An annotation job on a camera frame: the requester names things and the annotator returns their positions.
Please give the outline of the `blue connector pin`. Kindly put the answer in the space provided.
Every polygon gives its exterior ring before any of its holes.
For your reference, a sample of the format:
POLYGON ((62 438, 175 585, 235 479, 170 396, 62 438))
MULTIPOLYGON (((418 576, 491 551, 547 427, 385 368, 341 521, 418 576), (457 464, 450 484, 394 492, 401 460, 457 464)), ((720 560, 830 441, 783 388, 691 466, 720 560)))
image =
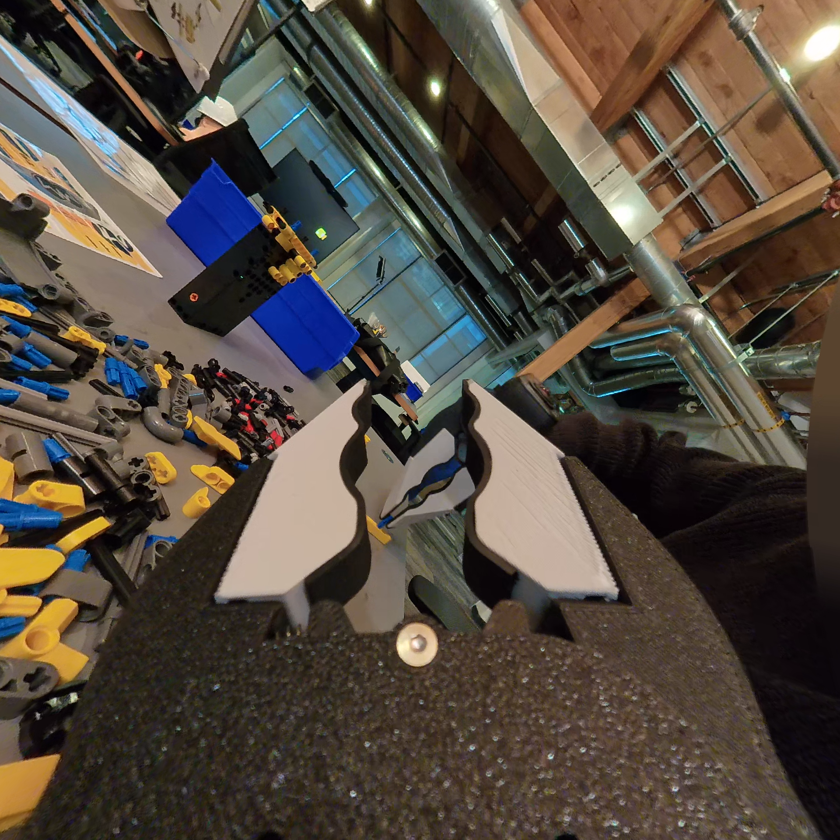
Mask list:
POLYGON ((457 456, 431 467, 417 484, 410 487, 403 498, 379 520, 377 526, 384 529, 403 514, 421 507, 426 499, 451 485, 456 474, 464 467, 457 456))

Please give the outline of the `blue storage bin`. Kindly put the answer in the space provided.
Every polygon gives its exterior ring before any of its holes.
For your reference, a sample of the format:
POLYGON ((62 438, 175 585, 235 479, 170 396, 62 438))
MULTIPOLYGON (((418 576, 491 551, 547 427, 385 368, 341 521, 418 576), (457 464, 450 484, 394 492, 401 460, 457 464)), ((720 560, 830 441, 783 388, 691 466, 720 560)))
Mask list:
MULTIPOLYGON (((200 259, 204 270, 261 224, 264 214, 211 164, 166 222, 200 259)), ((330 294, 308 276, 285 287, 247 319, 255 320, 311 379, 341 362, 359 337, 330 294)))

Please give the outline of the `yellow brick assembly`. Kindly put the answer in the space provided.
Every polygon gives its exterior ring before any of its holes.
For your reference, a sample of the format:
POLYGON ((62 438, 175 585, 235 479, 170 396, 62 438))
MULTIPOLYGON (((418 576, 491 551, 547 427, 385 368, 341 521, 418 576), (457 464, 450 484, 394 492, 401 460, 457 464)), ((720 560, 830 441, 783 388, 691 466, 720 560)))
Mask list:
POLYGON ((317 260, 303 244, 292 226, 271 205, 266 203, 267 213, 261 218, 263 228, 279 248, 278 256, 269 260, 268 274, 280 287, 309 277, 319 285, 322 281, 316 271, 317 260))

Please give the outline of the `white paper in clear sleeve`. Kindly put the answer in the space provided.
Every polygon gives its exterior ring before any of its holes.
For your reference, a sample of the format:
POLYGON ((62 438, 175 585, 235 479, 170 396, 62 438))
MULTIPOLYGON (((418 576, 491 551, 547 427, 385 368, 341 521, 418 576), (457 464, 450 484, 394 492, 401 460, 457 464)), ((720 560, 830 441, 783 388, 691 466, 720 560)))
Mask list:
POLYGON ((131 145, 100 122, 42 69, 1 38, 2 79, 66 129, 112 179, 168 217, 181 198, 131 145))

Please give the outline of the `metal pipe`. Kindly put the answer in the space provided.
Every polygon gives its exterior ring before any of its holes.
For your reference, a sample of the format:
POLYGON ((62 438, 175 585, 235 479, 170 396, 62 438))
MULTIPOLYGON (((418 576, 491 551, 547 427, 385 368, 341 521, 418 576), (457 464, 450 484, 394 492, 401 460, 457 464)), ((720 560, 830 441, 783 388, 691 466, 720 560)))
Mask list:
POLYGON ((613 347, 668 335, 666 348, 679 360, 708 412, 721 427, 738 437, 749 458, 764 463, 804 468, 805 450, 773 407, 761 380, 810 379, 816 375, 819 343, 792 345, 743 357, 730 343, 722 327, 699 304, 685 278, 652 235, 642 238, 626 254, 638 283, 616 294, 608 304, 620 313, 633 310, 636 298, 648 291, 670 308, 613 325, 604 319, 605 330, 579 323, 537 359, 545 370, 539 377, 558 371, 584 347, 613 347))

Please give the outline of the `pile of yellow blue bricks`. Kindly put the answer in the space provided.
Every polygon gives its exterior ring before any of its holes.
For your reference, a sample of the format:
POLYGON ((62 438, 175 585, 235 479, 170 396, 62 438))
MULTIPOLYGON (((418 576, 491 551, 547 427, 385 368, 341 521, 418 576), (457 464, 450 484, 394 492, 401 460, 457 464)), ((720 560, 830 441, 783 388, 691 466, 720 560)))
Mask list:
MULTIPOLYGON (((2 198, 2 230, 17 242, 31 245, 46 226, 49 208, 36 197, 21 193, 11 201, 2 198)), ((152 397, 155 411, 168 401, 171 420, 181 411, 186 422, 187 393, 197 388, 197 396, 204 398, 202 387, 191 374, 177 369, 154 364, 141 377, 140 363, 135 370, 120 367, 121 359, 107 358, 117 363, 123 373, 128 373, 128 385, 146 384, 145 393, 151 394, 154 379, 161 386, 157 396, 152 397)), ((66 396, 64 391, 53 387, 47 381, 6 382, 2 375, 2 422, 12 423, 17 431, 7 440, 8 458, 2 458, 2 541, 13 530, 55 531, 63 524, 69 524, 70 537, 76 541, 68 551, 81 556, 81 543, 88 538, 98 537, 110 527, 100 514, 92 511, 93 518, 85 519, 83 487, 78 484, 51 484, 53 470, 50 453, 60 456, 65 466, 73 461, 80 469, 88 468, 87 462, 75 457, 57 439, 42 439, 41 433, 76 432, 93 436, 99 445, 104 432, 97 432, 98 421, 107 417, 82 415, 65 409, 57 402, 50 402, 48 395, 66 396), (15 481, 29 482, 26 499, 12 498, 15 481)), ((86 667, 88 656, 62 643, 62 634, 77 619, 80 602, 72 598, 58 597, 57 591, 47 593, 54 596, 52 605, 44 606, 40 590, 58 574, 66 583, 82 585, 72 595, 91 595, 92 605, 99 609, 100 595, 107 601, 113 586, 105 580, 85 577, 80 570, 65 568, 67 557, 61 547, 15 547, 2 545, 2 718, 15 718, 25 707, 41 701, 59 684, 72 682, 86 667)), ((35 809, 49 780, 54 773, 59 756, 46 755, 40 758, 20 760, 2 764, 2 838, 4 832, 12 831, 23 824, 35 809)))

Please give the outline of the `black tall block stand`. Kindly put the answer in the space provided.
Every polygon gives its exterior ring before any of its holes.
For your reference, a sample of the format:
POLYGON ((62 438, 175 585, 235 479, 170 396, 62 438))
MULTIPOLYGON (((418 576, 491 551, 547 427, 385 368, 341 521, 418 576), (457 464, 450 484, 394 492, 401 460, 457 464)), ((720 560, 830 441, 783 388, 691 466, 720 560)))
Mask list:
POLYGON ((270 258, 278 256, 278 250, 258 224, 178 290, 168 300, 169 306, 184 323, 227 335, 285 289, 268 274, 270 258))

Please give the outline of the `metal air duct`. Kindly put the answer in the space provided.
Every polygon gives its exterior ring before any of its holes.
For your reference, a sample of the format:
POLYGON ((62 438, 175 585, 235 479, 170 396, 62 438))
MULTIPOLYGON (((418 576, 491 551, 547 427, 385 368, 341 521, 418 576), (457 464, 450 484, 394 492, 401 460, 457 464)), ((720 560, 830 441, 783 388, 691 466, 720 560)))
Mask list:
POLYGON ((607 259, 667 260, 662 222, 511 2, 419 2, 607 259))

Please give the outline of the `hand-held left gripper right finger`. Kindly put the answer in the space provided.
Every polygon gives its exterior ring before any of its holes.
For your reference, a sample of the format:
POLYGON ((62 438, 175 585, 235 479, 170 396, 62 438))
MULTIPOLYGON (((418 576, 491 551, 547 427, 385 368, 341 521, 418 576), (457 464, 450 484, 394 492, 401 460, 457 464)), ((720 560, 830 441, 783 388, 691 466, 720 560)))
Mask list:
POLYGON ((539 624, 559 601, 619 601, 620 581, 564 453, 472 380, 462 403, 475 486, 465 507, 463 572, 479 602, 492 609, 518 601, 539 624))

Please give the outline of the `dark wall monitor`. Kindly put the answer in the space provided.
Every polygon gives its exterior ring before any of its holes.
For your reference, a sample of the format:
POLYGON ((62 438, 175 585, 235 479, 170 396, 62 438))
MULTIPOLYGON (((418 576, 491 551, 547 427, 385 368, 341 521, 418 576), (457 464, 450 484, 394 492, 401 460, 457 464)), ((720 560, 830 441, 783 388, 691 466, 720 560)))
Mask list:
POLYGON ((346 201, 299 150, 290 150, 272 171, 275 178, 259 197, 284 217, 318 263, 359 232, 346 201))

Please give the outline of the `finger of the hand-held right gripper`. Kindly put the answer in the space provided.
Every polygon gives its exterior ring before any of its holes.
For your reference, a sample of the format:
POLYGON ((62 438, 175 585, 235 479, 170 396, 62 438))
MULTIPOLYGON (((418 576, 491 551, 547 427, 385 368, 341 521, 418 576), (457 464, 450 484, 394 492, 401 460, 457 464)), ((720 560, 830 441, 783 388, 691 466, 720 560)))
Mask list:
POLYGON ((417 484, 431 467, 444 463, 453 456, 457 456, 466 467, 466 433, 460 431, 452 434, 447 429, 443 429, 417 455, 408 458, 401 478, 396 482, 385 500, 381 511, 381 519, 389 510, 394 508, 406 491, 417 484))
POLYGON ((410 507, 399 514, 388 513, 382 520, 385 530, 408 527, 419 522, 441 518, 463 507, 476 490, 466 467, 456 472, 442 489, 430 491, 422 503, 410 507))

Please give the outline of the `person's right forearm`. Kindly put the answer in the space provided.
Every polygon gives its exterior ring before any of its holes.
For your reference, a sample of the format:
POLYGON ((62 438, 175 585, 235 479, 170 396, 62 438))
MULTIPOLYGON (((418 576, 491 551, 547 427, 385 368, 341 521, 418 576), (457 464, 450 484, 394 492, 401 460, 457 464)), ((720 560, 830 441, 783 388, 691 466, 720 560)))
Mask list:
POLYGON ((806 473, 589 413, 543 435, 660 541, 727 632, 771 740, 823 838, 839 838, 838 671, 817 594, 806 473))

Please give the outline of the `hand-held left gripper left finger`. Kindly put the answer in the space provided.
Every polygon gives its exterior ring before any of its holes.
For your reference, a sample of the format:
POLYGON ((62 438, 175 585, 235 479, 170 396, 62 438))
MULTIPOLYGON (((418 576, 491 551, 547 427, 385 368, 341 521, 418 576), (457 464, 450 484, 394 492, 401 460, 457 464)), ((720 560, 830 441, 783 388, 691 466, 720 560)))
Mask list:
POLYGON ((279 602, 293 627, 312 604, 347 603, 367 582, 371 545, 357 483, 367 463, 368 382, 353 385, 276 453, 214 594, 279 602))

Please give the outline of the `open instruction booklet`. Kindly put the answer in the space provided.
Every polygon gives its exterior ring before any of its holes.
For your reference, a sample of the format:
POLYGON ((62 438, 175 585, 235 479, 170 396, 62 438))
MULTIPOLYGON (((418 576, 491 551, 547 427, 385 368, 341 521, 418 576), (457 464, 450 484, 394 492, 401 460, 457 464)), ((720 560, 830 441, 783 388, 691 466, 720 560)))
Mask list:
POLYGON ((149 1, 194 90, 216 95, 256 1, 149 1))

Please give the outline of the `thin ceiling pipe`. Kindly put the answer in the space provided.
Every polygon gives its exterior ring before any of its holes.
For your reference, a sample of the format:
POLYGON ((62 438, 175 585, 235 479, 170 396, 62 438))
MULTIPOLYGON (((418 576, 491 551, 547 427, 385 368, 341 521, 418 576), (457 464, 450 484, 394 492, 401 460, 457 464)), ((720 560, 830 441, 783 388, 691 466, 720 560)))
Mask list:
POLYGON ((759 36, 754 32, 755 23, 749 23, 751 11, 735 1, 717 1, 722 15, 736 39, 741 41, 751 55, 764 78, 769 82, 777 98, 784 106, 796 128, 814 153, 822 167, 831 176, 832 182, 839 180, 839 160, 833 149, 823 138, 791 82, 782 73, 781 65, 772 56, 759 36))

